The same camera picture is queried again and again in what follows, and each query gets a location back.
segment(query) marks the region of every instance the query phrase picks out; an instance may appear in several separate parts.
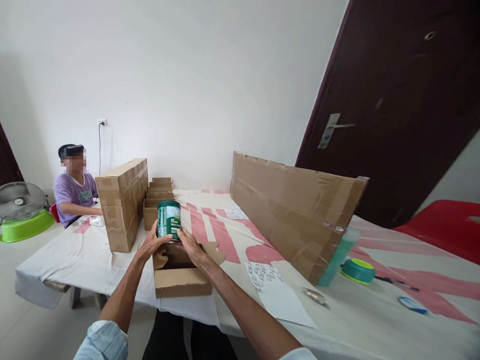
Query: forearm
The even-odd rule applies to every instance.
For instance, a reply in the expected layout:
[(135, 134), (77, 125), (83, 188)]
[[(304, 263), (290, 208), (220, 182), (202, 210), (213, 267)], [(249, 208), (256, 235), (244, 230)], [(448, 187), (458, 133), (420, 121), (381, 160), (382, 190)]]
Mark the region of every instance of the forearm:
[(202, 258), (199, 268), (225, 301), (241, 330), (262, 359), (279, 359), (288, 352), (302, 347), (282, 324), (243, 291), (209, 256)]
[(139, 287), (145, 262), (145, 259), (139, 256), (133, 258), (125, 275), (103, 307), (98, 320), (114, 321), (124, 333), (128, 332), (134, 309), (135, 294)]
[(98, 207), (86, 207), (72, 204), (71, 202), (62, 202), (58, 205), (61, 212), (70, 215), (103, 215), (102, 209)]

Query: power cord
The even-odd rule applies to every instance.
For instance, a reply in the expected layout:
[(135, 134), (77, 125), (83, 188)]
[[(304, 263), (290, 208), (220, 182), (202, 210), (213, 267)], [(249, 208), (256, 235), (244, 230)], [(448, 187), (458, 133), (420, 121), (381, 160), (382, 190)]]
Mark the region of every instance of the power cord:
[(100, 127), (102, 123), (98, 124), (98, 175), (100, 175), (100, 169), (102, 168), (102, 139), (100, 138)]

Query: purple t-shirt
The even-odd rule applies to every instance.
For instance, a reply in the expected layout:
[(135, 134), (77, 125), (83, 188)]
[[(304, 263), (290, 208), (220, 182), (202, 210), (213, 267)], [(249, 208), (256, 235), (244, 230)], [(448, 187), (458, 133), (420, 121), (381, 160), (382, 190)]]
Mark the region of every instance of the purple t-shirt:
[(55, 195), (58, 217), (64, 227), (67, 226), (72, 219), (76, 218), (77, 215), (64, 214), (59, 207), (61, 203), (72, 203), (91, 208), (95, 205), (93, 198), (99, 197), (95, 179), (89, 173), (83, 174), (83, 185), (80, 185), (69, 174), (61, 174), (55, 179), (53, 193)]

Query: door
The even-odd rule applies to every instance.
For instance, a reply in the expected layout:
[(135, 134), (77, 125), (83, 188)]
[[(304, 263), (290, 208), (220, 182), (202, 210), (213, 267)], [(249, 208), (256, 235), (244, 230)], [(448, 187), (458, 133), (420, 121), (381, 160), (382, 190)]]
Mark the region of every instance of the door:
[(24, 181), (2, 125), (0, 125), (0, 169), (0, 186), (15, 181)]
[(477, 14), (475, 1), (350, 0), (296, 166), (369, 177), (356, 214), (408, 221), (480, 128)]

